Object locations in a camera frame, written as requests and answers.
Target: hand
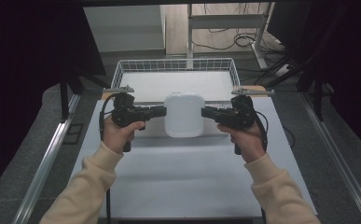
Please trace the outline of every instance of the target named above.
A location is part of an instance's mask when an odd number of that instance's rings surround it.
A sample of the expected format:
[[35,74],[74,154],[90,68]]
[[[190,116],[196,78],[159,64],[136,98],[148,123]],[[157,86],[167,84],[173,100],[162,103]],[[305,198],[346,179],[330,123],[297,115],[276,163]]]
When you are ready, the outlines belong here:
[[104,144],[110,150],[122,154],[126,142],[134,139],[134,131],[145,127],[143,121],[136,121],[127,127],[120,128],[113,122],[111,115],[104,120]]
[[221,124],[218,124],[217,128],[223,133],[229,133],[230,141],[239,146],[246,162],[256,161],[265,155],[261,131],[256,123],[247,130],[235,130]]

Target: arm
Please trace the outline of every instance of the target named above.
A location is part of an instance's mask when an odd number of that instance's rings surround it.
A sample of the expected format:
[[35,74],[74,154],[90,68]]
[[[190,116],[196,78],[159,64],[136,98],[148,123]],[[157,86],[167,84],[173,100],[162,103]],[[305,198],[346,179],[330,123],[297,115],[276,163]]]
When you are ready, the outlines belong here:
[[217,128],[229,133],[231,142],[241,148],[245,167],[253,177],[252,191],[269,224],[320,223],[288,172],[279,169],[265,153],[256,124],[244,131],[222,125]]
[[135,122],[120,129],[111,118],[104,121],[104,140],[92,156],[83,160],[83,168],[69,182],[40,223],[96,223],[105,192],[116,179],[114,171],[123,157],[122,148],[144,127]]

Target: metal frame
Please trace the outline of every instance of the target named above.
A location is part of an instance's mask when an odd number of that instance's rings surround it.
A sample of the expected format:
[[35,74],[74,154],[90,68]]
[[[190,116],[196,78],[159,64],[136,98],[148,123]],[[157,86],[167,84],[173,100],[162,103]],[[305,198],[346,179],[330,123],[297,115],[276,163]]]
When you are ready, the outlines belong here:
[[256,41],[252,44],[252,50],[257,58],[261,70],[267,70],[268,66],[259,48],[265,25],[269,17],[272,2],[269,2],[263,14],[246,15],[192,15],[192,4],[188,4],[188,40],[187,58],[193,58],[192,30],[194,29],[227,29],[227,28],[257,28]]
[[21,206],[12,221],[13,224],[27,223],[29,221],[29,218],[35,208],[38,196],[40,195],[40,192],[46,183],[47,177],[49,176],[52,164],[55,162],[55,158],[58,154],[59,148],[61,147],[64,136],[66,135],[70,123],[72,122],[79,98],[79,95],[73,95],[70,100],[69,117],[65,122],[58,125],[57,130],[49,143],[46,154],[35,172],[35,177],[33,178],[32,183],[22,200]]
[[312,102],[308,96],[308,93],[301,93],[301,94],[302,94],[301,101],[304,104],[316,131],[319,133],[324,144],[326,145],[326,149],[330,154],[331,159],[334,161],[335,165],[337,166],[337,170],[339,171],[343,182],[350,191],[361,213],[361,185],[355,178],[351,168],[348,166],[342,154],[340,153],[340,149],[337,147],[335,141],[332,139],[328,129],[326,128],[326,125],[324,124],[323,121],[320,121],[320,119],[314,114],[312,109]]

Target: gray carpet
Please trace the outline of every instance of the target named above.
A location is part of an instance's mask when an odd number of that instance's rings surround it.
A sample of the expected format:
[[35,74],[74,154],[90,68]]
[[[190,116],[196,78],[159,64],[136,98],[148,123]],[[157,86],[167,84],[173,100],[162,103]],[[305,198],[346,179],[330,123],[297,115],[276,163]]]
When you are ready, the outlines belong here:
[[[219,55],[219,57],[221,56],[234,58],[238,68],[258,69],[251,53]],[[124,58],[121,55],[104,55],[103,61],[109,76],[101,77],[101,79],[111,82],[110,75],[114,73],[117,61],[120,59],[162,57],[165,56],[128,55],[127,58]],[[217,57],[217,55],[196,55],[196,57]],[[260,73],[239,71],[244,85],[254,84],[255,77],[251,76],[258,74]],[[293,137],[287,132],[288,141],[290,144],[295,141],[292,149],[319,213],[319,218],[322,223],[329,224],[361,223],[361,213],[349,190],[344,186],[322,139],[314,129],[311,119],[300,101],[299,93],[295,91],[297,80],[297,77],[293,77],[275,87],[276,94],[272,96],[272,100],[281,122],[294,134]],[[72,122],[74,127],[64,139],[65,144],[60,148],[29,223],[37,223],[56,196],[65,188],[87,131],[92,110],[96,101],[100,99],[102,88],[86,79],[82,79],[82,81],[85,91],[81,95]],[[0,223],[10,223],[13,220],[61,119],[60,109],[59,88],[55,86],[45,92],[43,106],[33,127],[0,179]],[[323,101],[323,117],[325,125],[331,131],[341,153],[361,184],[361,141],[336,113],[335,108],[329,102],[329,97],[324,98]],[[80,133],[72,134],[77,129]],[[261,223],[261,220],[256,220],[255,223]]]

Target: sweater cuff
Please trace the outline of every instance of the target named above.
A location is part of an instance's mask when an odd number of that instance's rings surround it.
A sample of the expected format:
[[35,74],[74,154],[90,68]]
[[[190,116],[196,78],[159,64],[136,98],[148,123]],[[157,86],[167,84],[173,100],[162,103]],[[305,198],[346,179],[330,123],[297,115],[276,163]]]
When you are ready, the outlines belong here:
[[256,185],[267,182],[282,172],[273,163],[268,153],[256,161],[245,164],[244,167],[250,172]]
[[119,155],[114,151],[110,150],[103,142],[101,142],[98,150],[90,156],[91,161],[101,167],[104,170],[111,171],[116,168],[119,160],[122,159],[124,155]]

